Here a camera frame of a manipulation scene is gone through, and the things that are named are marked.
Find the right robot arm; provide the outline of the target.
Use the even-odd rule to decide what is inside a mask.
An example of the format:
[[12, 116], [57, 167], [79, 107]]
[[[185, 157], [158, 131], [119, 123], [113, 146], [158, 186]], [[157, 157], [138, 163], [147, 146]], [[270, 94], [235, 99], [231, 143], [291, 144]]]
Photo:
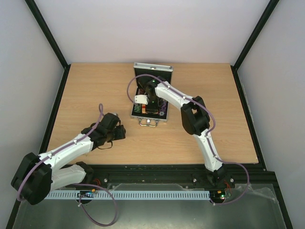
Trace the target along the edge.
[[203, 99], [180, 92], [161, 77], [140, 74], [135, 78], [138, 86], [146, 93], [143, 99], [135, 96], [136, 103], [149, 104], [161, 98], [180, 110], [184, 130], [195, 138], [204, 157], [209, 184], [213, 187], [220, 186], [225, 177], [224, 163], [217, 153], [211, 136], [213, 128], [210, 127], [210, 120], [214, 118], [206, 109]]

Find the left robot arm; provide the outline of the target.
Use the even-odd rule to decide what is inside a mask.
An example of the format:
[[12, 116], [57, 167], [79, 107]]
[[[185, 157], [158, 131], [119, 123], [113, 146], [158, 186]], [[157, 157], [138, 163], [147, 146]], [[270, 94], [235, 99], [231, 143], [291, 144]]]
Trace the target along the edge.
[[116, 114], [107, 113], [99, 122], [81, 131], [71, 141], [40, 155], [28, 153], [22, 159], [11, 186], [17, 191], [18, 201], [36, 205], [61, 187], [88, 182], [91, 169], [83, 162], [70, 167], [75, 158], [101, 148], [105, 143], [125, 138], [126, 130]]

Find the aluminium poker case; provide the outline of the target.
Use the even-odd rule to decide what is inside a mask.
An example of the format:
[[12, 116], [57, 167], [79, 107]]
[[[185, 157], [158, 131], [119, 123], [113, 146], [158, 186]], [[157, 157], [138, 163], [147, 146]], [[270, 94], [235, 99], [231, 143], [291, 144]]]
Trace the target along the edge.
[[173, 67], [151, 63], [135, 62], [133, 65], [137, 84], [131, 117], [139, 121], [140, 126], [156, 127], [159, 122], [168, 119], [169, 103], [157, 97], [153, 90], [160, 82], [155, 78], [168, 83], [172, 80]]

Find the red card deck box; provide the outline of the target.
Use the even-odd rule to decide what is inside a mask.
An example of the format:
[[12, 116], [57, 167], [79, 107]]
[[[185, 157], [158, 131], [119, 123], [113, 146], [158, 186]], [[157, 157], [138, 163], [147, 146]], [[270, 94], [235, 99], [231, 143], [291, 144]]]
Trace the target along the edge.
[[142, 114], [143, 115], [158, 115], [159, 114], [159, 108], [157, 105], [151, 105], [151, 104], [142, 104]]

